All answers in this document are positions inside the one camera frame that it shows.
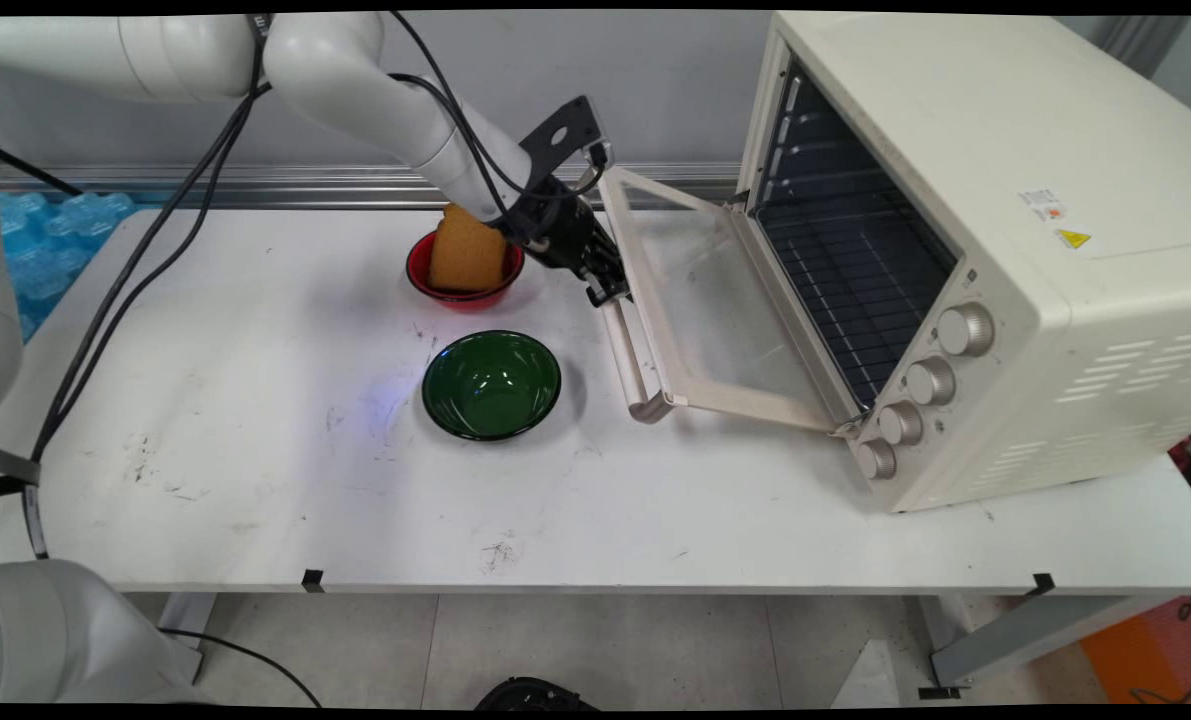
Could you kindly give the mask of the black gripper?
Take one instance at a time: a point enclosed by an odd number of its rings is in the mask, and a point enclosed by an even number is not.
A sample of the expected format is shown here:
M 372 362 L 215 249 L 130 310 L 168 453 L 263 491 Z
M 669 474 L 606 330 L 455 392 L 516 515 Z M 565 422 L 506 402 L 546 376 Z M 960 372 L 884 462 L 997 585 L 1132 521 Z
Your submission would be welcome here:
M 630 283 L 615 242 L 581 198 L 555 200 L 567 187 L 553 176 L 531 188 L 541 199 L 522 198 L 501 220 L 509 240 L 522 243 L 531 258 L 567 269 L 586 283 L 592 307 L 626 298 Z

